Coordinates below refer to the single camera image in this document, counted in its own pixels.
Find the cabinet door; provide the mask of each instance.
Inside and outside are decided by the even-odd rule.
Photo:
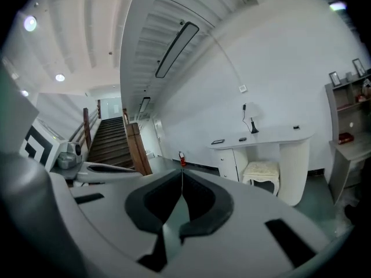
[[[238,181],[233,149],[215,150],[220,177]]]

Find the white desk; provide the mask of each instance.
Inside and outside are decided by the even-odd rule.
[[[278,143],[280,152],[278,197],[295,206],[304,192],[309,165],[309,139],[314,133],[314,128],[309,125],[300,125],[298,130],[294,130],[291,125],[269,127],[259,129],[256,134],[243,132],[217,137],[210,141],[208,148],[215,150],[221,177],[242,181],[243,171],[249,163],[246,147]],[[246,141],[239,142],[242,137],[246,137]],[[211,144],[221,139],[225,141],[221,144]]]

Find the fire extinguisher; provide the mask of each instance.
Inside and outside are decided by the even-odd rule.
[[[182,153],[182,151],[179,152],[179,158],[181,166],[184,167],[186,165],[186,159],[184,158],[184,154]]]

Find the ceiling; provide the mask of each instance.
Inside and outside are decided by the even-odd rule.
[[[19,88],[44,93],[90,94],[109,98],[125,94],[131,120],[148,118],[159,93],[209,31],[231,13],[258,0],[30,0],[14,19],[2,59]],[[143,14],[137,39],[125,41],[130,12]],[[32,15],[37,28],[27,32],[24,19]],[[190,21],[199,32],[181,52],[165,78],[155,77],[170,44]],[[129,57],[120,56],[123,50]],[[123,74],[120,69],[128,69]],[[63,74],[64,82],[55,76]],[[145,115],[138,116],[143,97],[151,97]]]

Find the upholstered stool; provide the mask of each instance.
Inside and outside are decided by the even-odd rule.
[[[254,185],[254,181],[271,181],[274,184],[273,195],[276,196],[279,190],[279,164],[275,162],[251,162],[243,171],[245,184]]]

